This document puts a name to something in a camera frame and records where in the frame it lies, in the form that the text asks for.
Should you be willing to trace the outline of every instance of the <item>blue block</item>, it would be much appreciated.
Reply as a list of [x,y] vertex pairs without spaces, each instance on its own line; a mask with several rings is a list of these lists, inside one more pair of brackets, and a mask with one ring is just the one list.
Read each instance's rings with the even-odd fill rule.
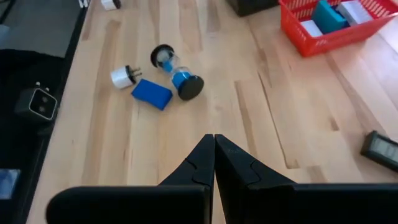
[[324,0],[318,2],[311,19],[323,34],[343,29],[346,27],[347,23],[346,19],[338,14],[329,3]]
[[173,97],[172,91],[168,88],[145,79],[140,80],[131,95],[138,100],[154,105],[160,110],[163,110]]

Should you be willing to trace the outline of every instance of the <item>black case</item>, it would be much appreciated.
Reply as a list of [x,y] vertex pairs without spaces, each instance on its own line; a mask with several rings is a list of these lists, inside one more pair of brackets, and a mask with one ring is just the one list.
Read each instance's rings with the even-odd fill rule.
[[278,0],[226,0],[238,16],[247,16],[278,6]]
[[385,142],[388,142],[389,144],[392,144],[396,147],[398,147],[398,143],[394,142],[393,140],[380,135],[377,133],[377,131],[372,131],[366,136],[365,142],[362,146],[361,150],[361,155],[367,157],[368,159],[373,160],[374,162],[377,162],[378,164],[385,166],[387,168],[390,168],[393,171],[398,172],[398,162],[393,161],[392,159],[389,159],[388,157],[384,157],[383,155],[380,155],[374,151],[371,151],[371,148],[373,147],[373,142],[376,139],[381,139]]

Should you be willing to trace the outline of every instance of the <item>red plastic basket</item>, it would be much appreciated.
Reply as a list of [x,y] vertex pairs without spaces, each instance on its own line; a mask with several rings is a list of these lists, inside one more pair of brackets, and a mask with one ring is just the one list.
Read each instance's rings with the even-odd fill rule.
[[[312,37],[300,22],[311,19],[318,1],[279,0],[282,30],[304,57],[365,40],[395,16],[398,16],[398,6],[391,0],[359,0],[374,20],[320,37]],[[344,1],[349,0],[328,0],[332,6]]]

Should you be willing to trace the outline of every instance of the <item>black object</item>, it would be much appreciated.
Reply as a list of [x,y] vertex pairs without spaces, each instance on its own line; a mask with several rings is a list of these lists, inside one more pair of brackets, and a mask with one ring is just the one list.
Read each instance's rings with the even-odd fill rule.
[[77,187],[47,207],[49,224],[211,223],[214,137],[205,135],[156,187]]
[[166,51],[169,53],[169,57],[170,57],[170,58],[173,57],[173,53],[172,53],[172,52],[174,52],[174,49],[173,49],[171,46],[167,45],[167,44],[160,44],[159,46],[157,46],[157,47],[152,51],[152,53],[150,53],[150,62],[152,62],[153,66],[155,66],[156,68],[158,67],[158,65],[159,65],[159,66],[162,66],[162,62],[158,62],[158,61],[156,60],[157,54],[158,54],[160,51],[162,51],[162,50],[166,50]]
[[181,83],[178,88],[178,95],[182,100],[191,100],[203,89],[205,82],[197,75],[192,75]]
[[248,16],[278,6],[278,0],[226,0],[238,16]]
[[15,107],[15,113],[35,123],[52,121],[57,100],[39,86],[23,90]]
[[372,131],[366,136],[361,154],[398,172],[398,143]]
[[0,50],[0,168],[21,170],[12,199],[0,200],[1,224],[26,222],[50,142],[50,126],[55,123],[27,122],[15,114],[16,101],[20,92],[36,81],[49,87],[50,94],[60,101],[86,12],[87,8],[80,9],[65,58]]
[[116,6],[116,9],[120,9],[120,7],[122,7],[120,0],[113,0],[113,4]]
[[126,73],[127,73],[127,77],[130,79],[130,81],[132,82],[133,85],[137,84],[137,76],[142,75],[142,73],[139,74],[135,74],[134,72],[138,71],[140,69],[137,70],[133,70],[130,65],[126,65]]
[[157,187],[58,194],[49,203],[47,221],[209,223],[214,164],[227,223],[397,222],[397,184],[296,184],[220,134],[207,134]]

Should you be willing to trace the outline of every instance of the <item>wooden table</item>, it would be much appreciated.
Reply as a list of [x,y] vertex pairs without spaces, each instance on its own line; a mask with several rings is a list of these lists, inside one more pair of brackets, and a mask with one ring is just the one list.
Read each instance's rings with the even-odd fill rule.
[[[28,223],[79,185],[156,185],[206,133],[222,133],[296,182],[396,182],[359,155],[366,133],[398,141],[398,20],[365,42],[302,58],[275,7],[238,18],[225,0],[92,1]],[[168,43],[203,77],[180,100],[149,60]],[[141,67],[174,91],[164,111],[113,87],[110,72]],[[215,189],[213,223],[223,223]]]

